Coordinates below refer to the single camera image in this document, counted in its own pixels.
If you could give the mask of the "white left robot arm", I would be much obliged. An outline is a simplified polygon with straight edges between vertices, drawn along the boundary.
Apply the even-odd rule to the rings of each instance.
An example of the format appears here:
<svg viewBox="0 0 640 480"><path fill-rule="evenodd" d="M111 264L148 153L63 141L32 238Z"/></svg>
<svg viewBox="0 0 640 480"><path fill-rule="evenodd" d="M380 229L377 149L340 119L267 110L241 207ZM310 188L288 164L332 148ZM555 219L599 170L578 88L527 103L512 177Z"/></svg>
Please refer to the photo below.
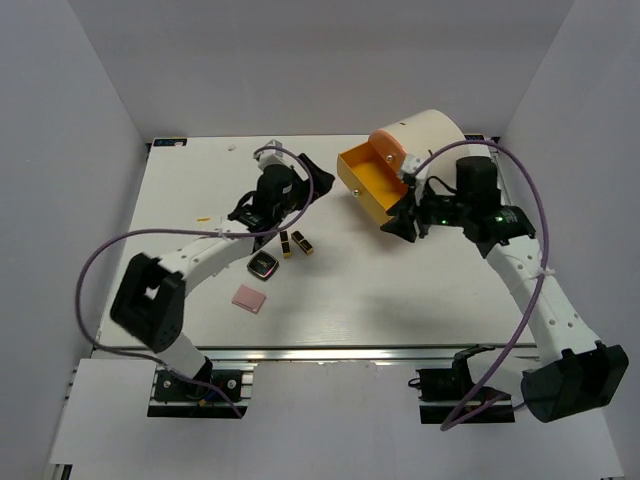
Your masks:
<svg viewBox="0 0 640 480"><path fill-rule="evenodd" d="M211 387L211 362L183 332L187 296L202 282L221 273L276 237L290 215L333 187L333 174L307 155L284 161L288 150L277 143L259 148L254 158L261 174L253 190L215 228L168 254L135 255L129 262L110 310L111 319L172 371L177 387L199 399Z"/></svg>

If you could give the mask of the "gold black lipstick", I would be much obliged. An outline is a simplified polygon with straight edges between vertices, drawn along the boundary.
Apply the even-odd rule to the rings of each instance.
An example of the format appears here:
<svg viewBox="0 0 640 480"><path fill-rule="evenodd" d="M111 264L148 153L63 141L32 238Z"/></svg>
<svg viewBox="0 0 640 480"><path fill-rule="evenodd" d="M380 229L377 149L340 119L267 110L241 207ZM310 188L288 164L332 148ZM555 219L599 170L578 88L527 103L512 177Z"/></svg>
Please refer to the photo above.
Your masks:
<svg viewBox="0 0 640 480"><path fill-rule="evenodd" d="M313 253L313 246L300 231L293 231L291 239L306 255Z"/></svg>
<svg viewBox="0 0 640 480"><path fill-rule="evenodd" d="M292 256L290 240L288 233L283 230L279 232L280 244L284 258L290 258Z"/></svg>

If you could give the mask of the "orange top drawer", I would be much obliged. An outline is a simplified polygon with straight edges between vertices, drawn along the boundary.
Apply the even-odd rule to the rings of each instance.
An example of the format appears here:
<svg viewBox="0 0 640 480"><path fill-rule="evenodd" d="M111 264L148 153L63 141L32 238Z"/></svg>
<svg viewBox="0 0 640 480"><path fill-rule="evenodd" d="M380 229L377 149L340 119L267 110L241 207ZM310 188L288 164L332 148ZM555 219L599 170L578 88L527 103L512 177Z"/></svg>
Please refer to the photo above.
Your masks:
<svg viewBox="0 0 640 480"><path fill-rule="evenodd" d="M369 135L368 143L392 171L400 171L407 152L392 133L385 129L377 129Z"/></svg>

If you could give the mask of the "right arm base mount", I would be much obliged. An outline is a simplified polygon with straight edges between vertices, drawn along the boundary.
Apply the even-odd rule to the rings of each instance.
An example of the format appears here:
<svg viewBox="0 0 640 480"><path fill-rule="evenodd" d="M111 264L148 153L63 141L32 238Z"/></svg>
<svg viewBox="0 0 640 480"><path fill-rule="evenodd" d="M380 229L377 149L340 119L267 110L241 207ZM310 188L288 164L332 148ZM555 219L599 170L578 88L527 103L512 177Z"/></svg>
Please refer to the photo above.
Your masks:
<svg viewBox="0 0 640 480"><path fill-rule="evenodd" d="M474 345L454 355L450 367L423 368L407 382L409 388L419 394L420 422L423 425L441 424L450 411L473 386L467 360L473 355L491 352L488 345ZM507 424L515 422L511 397L506 395L465 424Z"/></svg>

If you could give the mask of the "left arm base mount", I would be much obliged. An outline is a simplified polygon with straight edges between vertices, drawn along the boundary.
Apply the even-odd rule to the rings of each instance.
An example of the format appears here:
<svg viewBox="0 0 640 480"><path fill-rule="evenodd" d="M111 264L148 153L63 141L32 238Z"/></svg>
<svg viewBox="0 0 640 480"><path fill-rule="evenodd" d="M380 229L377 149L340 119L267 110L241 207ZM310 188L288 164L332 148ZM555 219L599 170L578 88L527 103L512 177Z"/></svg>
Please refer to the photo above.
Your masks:
<svg viewBox="0 0 640 480"><path fill-rule="evenodd" d="M157 368L147 408L150 418L234 419L235 409L244 415L248 409L255 366L249 363L216 362L209 382L217 386L233 403L206 387L177 379L169 371Z"/></svg>

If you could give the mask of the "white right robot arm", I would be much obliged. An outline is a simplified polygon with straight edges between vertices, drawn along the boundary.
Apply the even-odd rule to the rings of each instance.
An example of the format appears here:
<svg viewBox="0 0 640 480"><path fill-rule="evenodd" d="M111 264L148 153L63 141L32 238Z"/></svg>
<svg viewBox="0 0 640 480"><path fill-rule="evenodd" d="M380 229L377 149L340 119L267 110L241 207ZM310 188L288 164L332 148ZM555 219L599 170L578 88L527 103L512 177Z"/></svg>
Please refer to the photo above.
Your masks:
<svg viewBox="0 0 640 480"><path fill-rule="evenodd" d="M582 320L551 270L543 246L522 209L504 205L497 168L488 157L456 162L456 185L438 194L419 158L407 155L399 178L407 193L389 210L384 232L409 242L432 226L460 227L499 275L520 309L538 353L537 364L510 349L477 345L457 353L451 384L472 399L489 387L523 400L543 423L608 405L628 368L619 345L607 346Z"/></svg>

